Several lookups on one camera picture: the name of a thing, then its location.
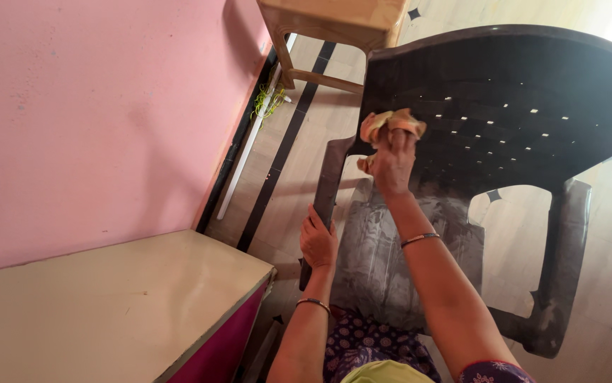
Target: floor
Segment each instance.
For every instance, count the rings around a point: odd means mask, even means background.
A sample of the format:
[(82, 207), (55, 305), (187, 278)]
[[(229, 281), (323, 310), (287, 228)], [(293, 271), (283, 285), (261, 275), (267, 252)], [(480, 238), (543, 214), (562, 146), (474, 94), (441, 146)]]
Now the floor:
[[(409, 9), (416, 9), (419, 16), (413, 12), (414, 18), (405, 18), (400, 44), (450, 30), (504, 23), (553, 25), (612, 40), (612, 1), (412, 0)], [(320, 40), (298, 36), (291, 52), (294, 66), (311, 70), (318, 55), (325, 59), (329, 55), (322, 47)], [(324, 74), (362, 83), (364, 70), (361, 51), (337, 44)], [(296, 81), (296, 89), (286, 93), (298, 102), (305, 86)], [(325, 145), (329, 140), (355, 134), (359, 103), (358, 95), (318, 87), (306, 110), (287, 103), (276, 109), (257, 135), (224, 219), (217, 220), (214, 214), (208, 225), (206, 235), (231, 246), (237, 246), (245, 232), (247, 253), (278, 270), (247, 354), (258, 349), (272, 318), (288, 323), (294, 302), (301, 295), (299, 226), (307, 204), (313, 201)], [(301, 128), (290, 127), (295, 114), (304, 111)], [(276, 153), (283, 139), (294, 134), (291, 151), (281, 165)], [(350, 202), (355, 199), (356, 185), (368, 178), (355, 167), (355, 160), (347, 160), (336, 198), (334, 217), (339, 235)], [(517, 360), (538, 382), (612, 381), (612, 158), (576, 178), (592, 186), (590, 227), (564, 344), (558, 356), (550, 360), (529, 354), (520, 344), (507, 340)], [(547, 230), (547, 212), (540, 206), (548, 208), (550, 201), (547, 191), (530, 186), (507, 187), (499, 189), (498, 195), (474, 197), (469, 219), (485, 227), (487, 233), (482, 295), (489, 306), (521, 316), (530, 314), (529, 291), (537, 289)], [(263, 205), (263, 214), (257, 214)], [(246, 231), (252, 228), (256, 232), (247, 240)], [(444, 380), (450, 382), (435, 344), (429, 337), (426, 343)]]

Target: green fabric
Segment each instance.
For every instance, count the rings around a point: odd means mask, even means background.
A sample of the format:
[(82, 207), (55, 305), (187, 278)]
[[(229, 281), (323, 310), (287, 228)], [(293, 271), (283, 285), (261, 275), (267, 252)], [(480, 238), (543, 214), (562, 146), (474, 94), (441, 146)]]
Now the green fabric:
[(366, 363), (352, 370), (341, 383), (434, 383), (428, 376), (395, 361)]

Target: chair backrest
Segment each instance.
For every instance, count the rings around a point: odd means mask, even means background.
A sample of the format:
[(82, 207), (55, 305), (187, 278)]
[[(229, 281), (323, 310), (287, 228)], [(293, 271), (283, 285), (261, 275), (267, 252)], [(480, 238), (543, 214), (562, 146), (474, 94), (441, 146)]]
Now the chair backrest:
[[(428, 124), (422, 180), (471, 195), (522, 184), (555, 192), (612, 156), (612, 42), (513, 24), (372, 51), (360, 121), (408, 107)], [(371, 150), (358, 135), (351, 153)]]

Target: yellow-green wire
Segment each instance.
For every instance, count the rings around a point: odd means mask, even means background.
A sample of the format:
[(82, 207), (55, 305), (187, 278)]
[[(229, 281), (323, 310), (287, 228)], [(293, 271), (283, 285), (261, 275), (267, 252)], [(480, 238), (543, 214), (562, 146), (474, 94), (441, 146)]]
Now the yellow-green wire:
[[(275, 68), (276, 67), (273, 67), (271, 69), (270, 74), (268, 75), (268, 78), (273, 78), (273, 74), (275, 73)], [(273, 96), (270, 98), (268, 102), (266, 111), (264, 112), (263, 115), (259, 115), (261, 107), (263, 106), (264, 101), (266, 100), (268, 96), (269, 87), (270, 87), (270, 82), (259, 85), (260, 92), (256, 96), (256, 99), (254, 100), (254, 111), (251, 113), (251, 116), (257, 115), (258, 117), (263, 118), (263, 120), (261, 121), (261, 126), (259, 127), (259, 130), (263, 129), (263, 124), (264, 124), (265, 119), (268, 116), (272, 115), (275, 109), (278, 106), (282, 105), (282, 103), (285, 101), (285, 87), (283, 86), (282, 83), (278, 82), (275, 85), (275, 91), (273, 92)]]

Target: magenta cabinet panel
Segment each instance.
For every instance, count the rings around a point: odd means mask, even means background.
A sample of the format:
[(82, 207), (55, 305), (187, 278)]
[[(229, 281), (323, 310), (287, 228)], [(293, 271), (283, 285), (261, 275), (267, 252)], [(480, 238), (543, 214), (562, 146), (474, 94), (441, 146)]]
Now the magenta cabinet panel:
[(266, 285), (264, 282), (168, 383), (230, 383), (245, 351)]

